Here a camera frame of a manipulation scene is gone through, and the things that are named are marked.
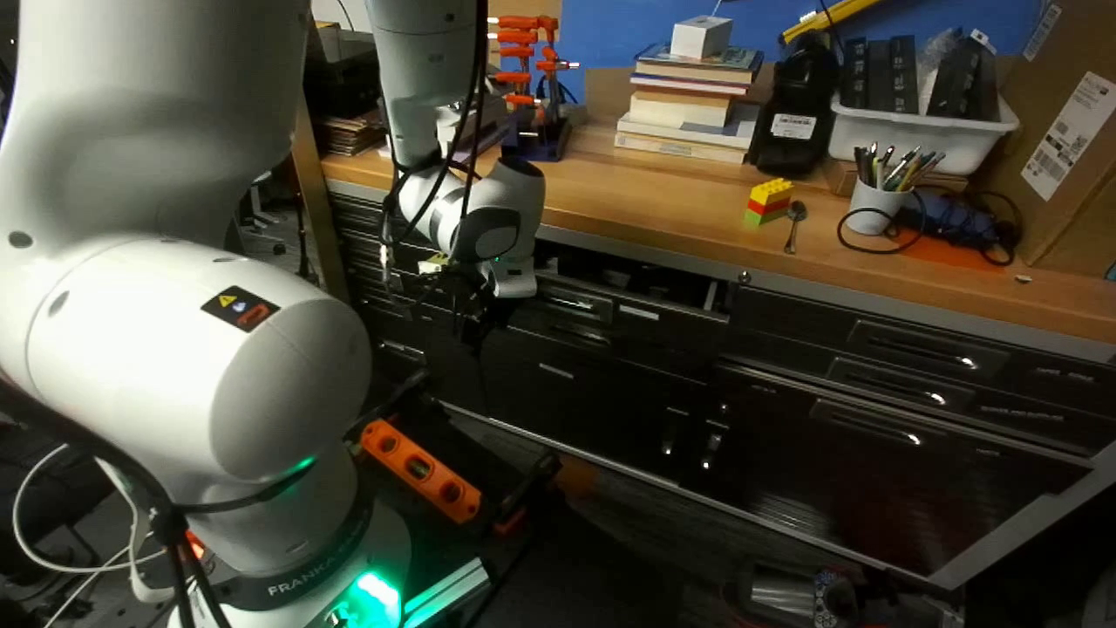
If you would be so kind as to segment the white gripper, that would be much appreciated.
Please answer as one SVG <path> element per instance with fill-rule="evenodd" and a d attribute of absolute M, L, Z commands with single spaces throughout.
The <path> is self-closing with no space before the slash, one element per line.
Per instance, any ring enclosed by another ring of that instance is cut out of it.
<path fill-rule="evenodd" d="M 454 264 L 445 276 L 448 332 L 460 346 L 482 350 L 520 300 L 538 297 L 534 272 L 483 276 L 482 268 Z"/>

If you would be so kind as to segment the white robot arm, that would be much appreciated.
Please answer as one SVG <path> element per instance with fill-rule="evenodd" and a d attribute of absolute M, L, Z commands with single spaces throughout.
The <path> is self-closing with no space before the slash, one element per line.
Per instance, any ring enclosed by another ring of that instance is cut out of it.
<path fill-rule="evenodd" d="M 155 511 L 169 628 L 396 628 L 411 539 L 362 490 L 358 315 L 229 251 L 291 136 L 308 0 L 21 0 L 0 365 Z"/>

